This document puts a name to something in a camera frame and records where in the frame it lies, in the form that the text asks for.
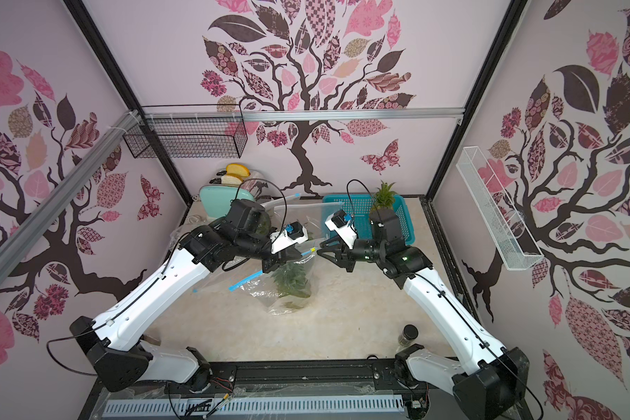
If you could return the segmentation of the blue-zip zip-top bag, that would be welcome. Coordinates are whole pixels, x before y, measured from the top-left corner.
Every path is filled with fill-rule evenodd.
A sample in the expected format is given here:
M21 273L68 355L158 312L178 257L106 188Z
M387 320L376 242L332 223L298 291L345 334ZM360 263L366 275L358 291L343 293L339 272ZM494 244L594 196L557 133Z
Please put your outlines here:
M256 273L229 287L230 292L241 291L259 301L274 316L299 312L314 299L318 290L314 274L316 248L297 249L301 255L271 273Z

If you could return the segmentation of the yellow pineapple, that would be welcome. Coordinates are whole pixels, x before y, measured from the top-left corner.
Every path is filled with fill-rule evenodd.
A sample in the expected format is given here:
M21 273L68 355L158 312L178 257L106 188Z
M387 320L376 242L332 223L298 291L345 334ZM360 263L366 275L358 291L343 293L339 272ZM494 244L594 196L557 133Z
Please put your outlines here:
M383 208L392 210L396 202L397 193L393 190L394 183L382 181L377 191L373 194L372 211L379 211Z

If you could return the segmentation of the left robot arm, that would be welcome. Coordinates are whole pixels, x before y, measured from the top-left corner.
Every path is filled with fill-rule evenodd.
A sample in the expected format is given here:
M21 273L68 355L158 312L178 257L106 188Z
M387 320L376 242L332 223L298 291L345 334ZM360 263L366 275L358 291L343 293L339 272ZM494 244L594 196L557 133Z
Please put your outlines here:
M192 392L205 390L212 368L191 346L172 350L153 345L146 330L190 287L237 257L255 259L269 273L300 259L308 233L300 222L273 229L264 206L234 199L228 213L178 239L168 260L120 302L95 318L80 317L71 339L86 355L93 375L110 392L140 382L171 382Z

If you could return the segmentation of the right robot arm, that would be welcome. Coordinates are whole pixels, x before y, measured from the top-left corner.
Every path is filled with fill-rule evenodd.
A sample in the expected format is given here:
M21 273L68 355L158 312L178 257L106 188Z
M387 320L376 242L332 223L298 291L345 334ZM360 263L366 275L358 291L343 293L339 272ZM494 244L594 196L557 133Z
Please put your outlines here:
M466 310L425 253L406 243L392 210L370 217L369 239L359 238L354 222L343 210L327 217L333 234L320 243L319 256L347 272L359 262L376 265L425 311L456 355L449 359L413 344L395 355L399 383L409 390L426 383L447 392L469 419L508 419L530 394L525 353L506 348Z

